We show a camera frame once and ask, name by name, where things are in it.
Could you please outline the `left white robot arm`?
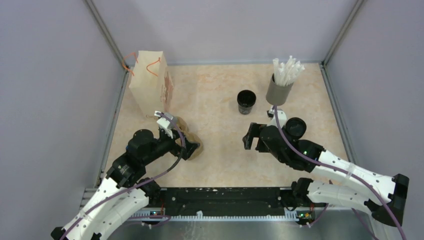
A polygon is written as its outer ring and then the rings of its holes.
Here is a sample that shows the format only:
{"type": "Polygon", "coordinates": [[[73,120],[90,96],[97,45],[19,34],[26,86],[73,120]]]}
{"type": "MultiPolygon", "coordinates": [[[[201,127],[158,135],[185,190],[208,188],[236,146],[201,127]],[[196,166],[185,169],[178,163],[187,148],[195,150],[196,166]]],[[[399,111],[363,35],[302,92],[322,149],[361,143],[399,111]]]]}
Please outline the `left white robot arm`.
{"type": "Polygon", "coordinates": [[[178,161],[196,158],[203,151],[192,133],[171,135],[161,129],[159,137],[148,129],[134,133],[125,152],[107,171],[94,195],[65,226],[51,232],[54,240],[106,240],[139,209],[160,202],[160,187],[153,177],[144,177],[146,166],[167,153],[178,161]]]}

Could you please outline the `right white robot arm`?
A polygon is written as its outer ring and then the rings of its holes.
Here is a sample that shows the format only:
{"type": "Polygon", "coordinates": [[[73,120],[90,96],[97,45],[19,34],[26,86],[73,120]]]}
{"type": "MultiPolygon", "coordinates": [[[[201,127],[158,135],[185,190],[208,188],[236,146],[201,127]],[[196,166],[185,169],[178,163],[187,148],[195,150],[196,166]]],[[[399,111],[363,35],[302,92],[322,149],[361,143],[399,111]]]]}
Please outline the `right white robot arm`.
{"type": "Polygon", "coordinates": [[[290,118],[281,130],[276,126],[252,122],[242,138],[251,149],[258,138],[256,151],[270,153],[280,163],[297,171],[321,175],[338,185],[301,177],[292,182],[293,200],[299,206],[325,203],[354,208],[371,215],[378,222],[397,227],[403,224],[409,178],[377,174],[334,155],[323,146],[302,139],[306,123],[290,118]]]}

